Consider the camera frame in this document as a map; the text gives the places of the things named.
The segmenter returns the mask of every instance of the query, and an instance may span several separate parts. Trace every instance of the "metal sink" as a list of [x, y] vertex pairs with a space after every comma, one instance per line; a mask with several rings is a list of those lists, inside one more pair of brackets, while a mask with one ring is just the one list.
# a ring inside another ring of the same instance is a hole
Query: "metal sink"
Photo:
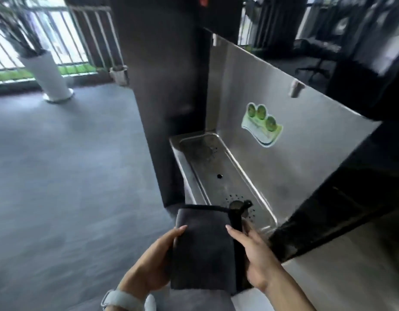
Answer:
[[217, 134], [179, 135], [171, 146], [194, 204], [237, 208], [250, 200], [243, 217], [264, 234], [276, 228], [267, 202]]

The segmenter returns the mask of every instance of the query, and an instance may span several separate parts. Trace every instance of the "white planter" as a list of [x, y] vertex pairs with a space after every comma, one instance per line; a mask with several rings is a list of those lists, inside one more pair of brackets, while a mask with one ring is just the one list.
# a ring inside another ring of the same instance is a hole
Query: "white planter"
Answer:
[[46, 101], [61, 102], [71, 98], [73, 90], [67, 87], [51, 52], [46, 51], [38, 57], [20, 57], [19, 60], [32, 73], [43, 89], [43, 97]]
[[110, 68], [110, 76], [114, 79], [116, 84], [120, 86], [127, 86], [127, 66], [123, 65], [123, 69], [115, 71], [113, 67]]

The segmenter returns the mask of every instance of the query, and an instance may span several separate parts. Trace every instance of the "person's left hand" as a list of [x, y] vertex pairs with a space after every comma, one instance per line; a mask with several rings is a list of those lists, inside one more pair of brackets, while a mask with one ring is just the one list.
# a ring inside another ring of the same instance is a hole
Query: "person's left hand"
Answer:
[[165, 273], [166, 252], [174, 239], [184, 233], [186, 227], [171, 229], [156, 240], [124, 275], [117, 289], [145, 301], [151, 291], [164, 287], [170, 280]]

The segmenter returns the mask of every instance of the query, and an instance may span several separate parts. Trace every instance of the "gray floor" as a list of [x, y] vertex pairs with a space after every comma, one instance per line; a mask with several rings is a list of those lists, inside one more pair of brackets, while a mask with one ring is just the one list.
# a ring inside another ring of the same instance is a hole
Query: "gray floor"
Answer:
[[133, 92], [75, 92], [0, 97], [0, 310], [98, 310], [173, 226]]

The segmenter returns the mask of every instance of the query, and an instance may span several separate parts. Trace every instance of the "watch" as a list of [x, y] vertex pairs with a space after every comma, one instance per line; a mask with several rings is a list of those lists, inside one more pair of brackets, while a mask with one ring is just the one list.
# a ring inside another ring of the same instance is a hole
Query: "watch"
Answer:
[[103, 297], [102, 303], [100, 304], [103, 310], [107, 306], [119, 306], [128, 311], [143, 311], [145, 310], [144, 304], [137, 298], [133, 297], [127, 292], [120, 290], [109, 290]]

